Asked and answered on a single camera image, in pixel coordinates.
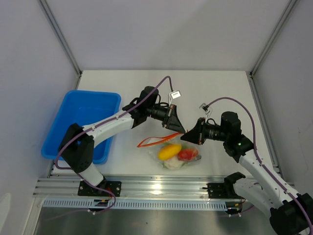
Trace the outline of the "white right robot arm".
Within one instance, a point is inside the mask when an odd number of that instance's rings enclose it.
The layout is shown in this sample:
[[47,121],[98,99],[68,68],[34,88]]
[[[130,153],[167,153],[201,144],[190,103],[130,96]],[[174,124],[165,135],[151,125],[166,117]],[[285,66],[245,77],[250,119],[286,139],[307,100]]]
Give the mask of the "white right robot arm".
[[312,197],[300,194],[263,162],[254,143],[242,134],[236,113],[224,112],[219,125],[199,118],[181,140],[198,145],[206,140],[222,141],[226,153],[254,178],[250,180],[239,172],[229,175],[225,178],[224,194],[247,199],[268,217],[278,235],[296,235],[306,229],[313,233]]

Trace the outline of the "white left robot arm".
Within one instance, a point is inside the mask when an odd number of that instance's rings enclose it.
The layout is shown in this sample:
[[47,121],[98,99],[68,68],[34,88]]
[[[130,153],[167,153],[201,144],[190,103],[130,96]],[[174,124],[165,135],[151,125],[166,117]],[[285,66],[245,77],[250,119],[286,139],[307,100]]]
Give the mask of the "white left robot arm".
[[172,103],[180,96],[180,91],[171,91],[168,102],[161,102],[158,89],[147,86],[139,97],[115,115],[85,126],[72,124],[61,141],[57,156],[62,157],[69,168],[89,184],[89,190],[94,195],[100,196],[106,191],[106,183],[93,163],[95,147],[120,132],[139,126],[147,118],[161,121],[162,127],[168,130],[185,133],[178,118],[177,106]]

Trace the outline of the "yellow toy lemon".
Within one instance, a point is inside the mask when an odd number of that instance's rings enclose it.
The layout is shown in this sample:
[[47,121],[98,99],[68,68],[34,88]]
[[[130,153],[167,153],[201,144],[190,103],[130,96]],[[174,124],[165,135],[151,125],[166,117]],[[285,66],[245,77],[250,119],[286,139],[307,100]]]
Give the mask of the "yellow toy lemon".
[[160,149],[158,153],[158,159],[161,161],[166,161],[170,158],[176,156],[182,149],[180,144],[168,144]]

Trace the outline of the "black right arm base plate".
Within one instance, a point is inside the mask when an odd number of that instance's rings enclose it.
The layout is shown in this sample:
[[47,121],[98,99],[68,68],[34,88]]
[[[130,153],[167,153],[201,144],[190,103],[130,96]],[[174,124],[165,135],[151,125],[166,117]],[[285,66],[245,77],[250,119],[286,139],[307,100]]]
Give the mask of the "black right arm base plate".
[[233,186],[229,183],[208,183],[203,189],[207,190],[210,199],[235,199]]

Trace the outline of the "clear orange-zipper zip bag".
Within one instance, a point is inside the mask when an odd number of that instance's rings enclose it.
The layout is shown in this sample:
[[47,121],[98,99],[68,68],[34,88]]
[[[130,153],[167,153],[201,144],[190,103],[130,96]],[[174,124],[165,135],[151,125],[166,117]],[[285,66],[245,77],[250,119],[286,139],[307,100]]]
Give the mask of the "clear orange-zipper zip bag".
[[183,133],[175,132],[163,137],[148,137],[142,140],[137,148],[146,152],[163,168],[178,170],[192,165],[202,159],[200,150],[195,144],[182,141]]

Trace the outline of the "orange red toy mango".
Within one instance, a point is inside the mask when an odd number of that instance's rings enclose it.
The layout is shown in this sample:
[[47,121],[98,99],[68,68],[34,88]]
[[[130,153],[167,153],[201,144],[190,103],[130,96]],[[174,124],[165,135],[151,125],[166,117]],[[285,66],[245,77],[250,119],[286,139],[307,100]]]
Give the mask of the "orange red toy mango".
[[186,148],[181,150],[178,153],[178,160],[189,162],[194,160],[198,156],[199,152],[197,149],[194,148]]

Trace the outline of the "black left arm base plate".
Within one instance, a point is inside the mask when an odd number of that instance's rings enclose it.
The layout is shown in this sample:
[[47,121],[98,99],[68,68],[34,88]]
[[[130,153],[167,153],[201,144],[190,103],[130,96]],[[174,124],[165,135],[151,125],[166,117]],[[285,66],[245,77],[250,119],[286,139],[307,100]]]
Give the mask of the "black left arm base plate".
[[86,182],[81,181],[78,187],[78,196],[90,197],[109,197],[113,193],[116,197],[120,196],[122,189],[121,181],[106,181],[104,180],[98,186],[89,186]]

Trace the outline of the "white green toy cauliflower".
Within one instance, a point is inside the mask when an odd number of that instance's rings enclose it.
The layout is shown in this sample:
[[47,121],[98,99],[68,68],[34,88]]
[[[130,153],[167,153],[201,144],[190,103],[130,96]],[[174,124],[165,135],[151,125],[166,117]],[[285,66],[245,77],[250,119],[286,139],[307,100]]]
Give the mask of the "white green toy cauliflower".
[[180,161],[177,158],[171,158],[163,162],[163,166],[170,170],[180,169],[185,165],[184,161]]

